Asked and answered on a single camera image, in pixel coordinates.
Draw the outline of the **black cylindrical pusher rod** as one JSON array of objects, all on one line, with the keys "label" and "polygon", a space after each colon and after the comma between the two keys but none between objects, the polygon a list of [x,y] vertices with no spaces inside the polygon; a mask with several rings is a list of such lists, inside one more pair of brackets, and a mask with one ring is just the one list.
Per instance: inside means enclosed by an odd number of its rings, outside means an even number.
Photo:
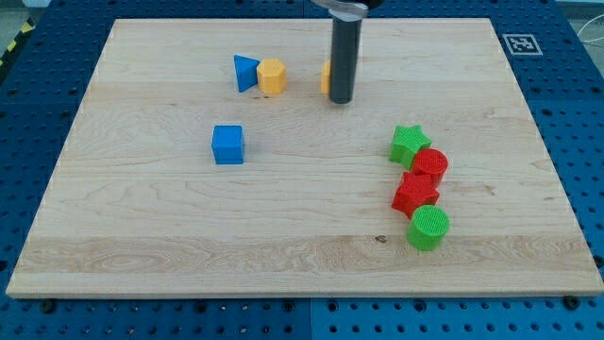
[{"label": "black cylindrical pusher rod", "polygon": [[347,104],[353,99],[361,23],[357,17],[332,15],[329,99],[335,104]]}]

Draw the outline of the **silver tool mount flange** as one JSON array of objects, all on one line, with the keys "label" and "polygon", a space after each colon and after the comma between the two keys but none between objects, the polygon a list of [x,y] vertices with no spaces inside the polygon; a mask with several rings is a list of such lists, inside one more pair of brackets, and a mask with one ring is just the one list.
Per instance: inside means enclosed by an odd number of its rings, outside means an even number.
[{"label": "silver tool mount flange", "polygon": [[355,22],[366,18],[369,11],[383,4],[383,0],[310,0],[326,9],[332,16],[345,22]]}]

